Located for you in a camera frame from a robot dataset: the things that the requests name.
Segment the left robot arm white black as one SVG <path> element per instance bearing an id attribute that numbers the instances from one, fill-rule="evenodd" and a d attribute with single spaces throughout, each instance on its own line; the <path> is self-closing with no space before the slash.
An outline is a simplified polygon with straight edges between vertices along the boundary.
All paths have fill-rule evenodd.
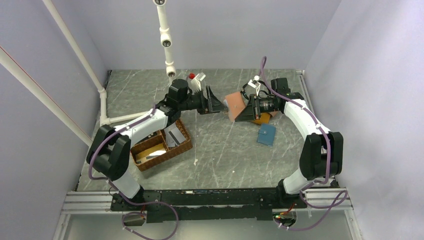
<path id="1" fill-rule="evenodd" d="M 174 124 L 183 111 L 191 110 L 206 115 L 224 112 L 227 107 L 209 86 L 193 91 L 186 80 L 176 79 L 164 98 L 141 117 L 116 127 L 100 126 L 86 156 L 88 177 L 96 180 L 93 170 L 101 173 L 99 179 L 116 188 L 129 209 L 139 209 L 145 201 L 145 190 L 129 172 L 131 148 L 150 134 Z"/>

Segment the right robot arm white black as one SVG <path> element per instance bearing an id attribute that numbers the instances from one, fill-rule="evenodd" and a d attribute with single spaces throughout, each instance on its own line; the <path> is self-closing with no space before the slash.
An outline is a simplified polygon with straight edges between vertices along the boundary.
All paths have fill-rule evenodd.
<path id="1" fill-rule="evenodd" d="M 300 132 L 304 144 L 297 170 L 278 183 L 276 203 L 287 208 L 295 195 L 312 184 L 326 184 L 330 177 L 339 175 L 343 166 L 344 138 L 340 132 L 329 130 L 307 107 L 299 92 L 289 88 L 286 78 L 276 78 L 267 85 L 269 94 L 249 96 L 246 107 L 235 117 L 235 122 L 258 120 L 263 113 L 282 112 Z"/>

